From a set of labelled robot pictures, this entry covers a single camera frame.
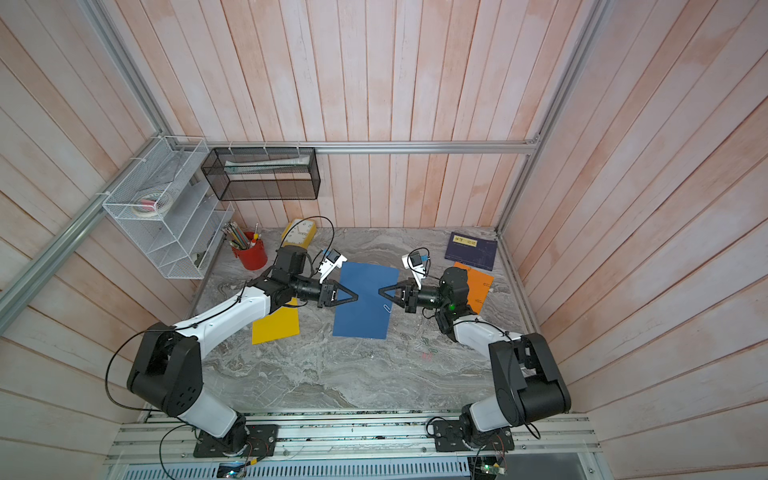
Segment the blue paper document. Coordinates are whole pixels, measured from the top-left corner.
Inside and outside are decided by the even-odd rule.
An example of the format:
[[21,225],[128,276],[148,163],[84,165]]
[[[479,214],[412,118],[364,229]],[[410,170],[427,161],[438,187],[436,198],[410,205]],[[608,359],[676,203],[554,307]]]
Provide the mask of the blue paper document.
[[399,272],[392,267],[346,262],[341,269],[340,283],[358,294],[358,300],[335,308],[333,335],[384,340],[387,337],[391,306],[378,290],[398,281]]

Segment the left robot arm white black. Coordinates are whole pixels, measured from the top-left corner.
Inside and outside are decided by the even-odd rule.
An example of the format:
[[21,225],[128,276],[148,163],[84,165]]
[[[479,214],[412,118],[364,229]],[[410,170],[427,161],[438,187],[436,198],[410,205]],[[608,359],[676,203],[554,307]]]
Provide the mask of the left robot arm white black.
[[320,308],[358,299],[352,290],[327,278],[346,261],[342,254],[334,249],[324,254],[318,279],[303,274],[306,256],[300,246],[283,246],[273,265],[246,281],[232,298],[173,326],[150,327],[142,335],[128,375],[128,390],[207,434],[229,455],[239,452],[248,437],[245,417],[205,389],[202,361],[239,330],[293,299],[314,301]]

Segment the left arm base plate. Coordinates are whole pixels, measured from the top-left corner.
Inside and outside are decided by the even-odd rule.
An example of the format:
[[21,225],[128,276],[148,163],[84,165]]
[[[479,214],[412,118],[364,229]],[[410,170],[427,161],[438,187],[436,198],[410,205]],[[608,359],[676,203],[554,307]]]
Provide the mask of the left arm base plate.
[[276,424],[236,423],[222,438],[202,431],[193,451],[194,458],[239,457],[263,459],[274,454],[278,437]]

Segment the orange paper document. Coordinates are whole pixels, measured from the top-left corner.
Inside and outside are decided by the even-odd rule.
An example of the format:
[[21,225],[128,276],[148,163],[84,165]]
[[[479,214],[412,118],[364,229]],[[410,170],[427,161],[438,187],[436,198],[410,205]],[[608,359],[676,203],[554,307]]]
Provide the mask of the orange paper document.
[[454,267],[467,272],[469,286],[468,303],[474,313],[480,314],[491,290],[494,277],[459,262],[455,262]]

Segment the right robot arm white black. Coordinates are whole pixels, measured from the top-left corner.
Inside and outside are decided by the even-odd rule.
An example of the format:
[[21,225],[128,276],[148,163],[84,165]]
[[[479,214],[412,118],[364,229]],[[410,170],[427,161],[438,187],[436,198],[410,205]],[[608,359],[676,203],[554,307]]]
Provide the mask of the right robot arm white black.
[[408,279],[378,293],[407,313],[431,310],[442,334],[490,362],[494,393],[462,409],[466,433],[530,426],[571,409],[570,393],[546,339],[538,333],[514,334],[475,313],[467,270],[446,269],[436,286]]

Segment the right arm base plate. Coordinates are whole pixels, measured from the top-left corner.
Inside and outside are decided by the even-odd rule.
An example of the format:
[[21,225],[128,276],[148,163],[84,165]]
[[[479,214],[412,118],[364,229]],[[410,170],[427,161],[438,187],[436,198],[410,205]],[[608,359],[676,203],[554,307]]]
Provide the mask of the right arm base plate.
[[438,452],[494,450],[506,453],[515,449],[509,430],[478,432],[463,420],[433,417],[426,422],[425,431],[427,437],[434,440]]

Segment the yellow paper document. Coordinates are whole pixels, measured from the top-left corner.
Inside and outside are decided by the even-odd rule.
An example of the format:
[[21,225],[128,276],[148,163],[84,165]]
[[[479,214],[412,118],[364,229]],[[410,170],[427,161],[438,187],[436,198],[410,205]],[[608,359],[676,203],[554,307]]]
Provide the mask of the yellow paper document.
[[259,345],[299,334],[298,300],[292,299],[287,306],[252,324],[251,343]]

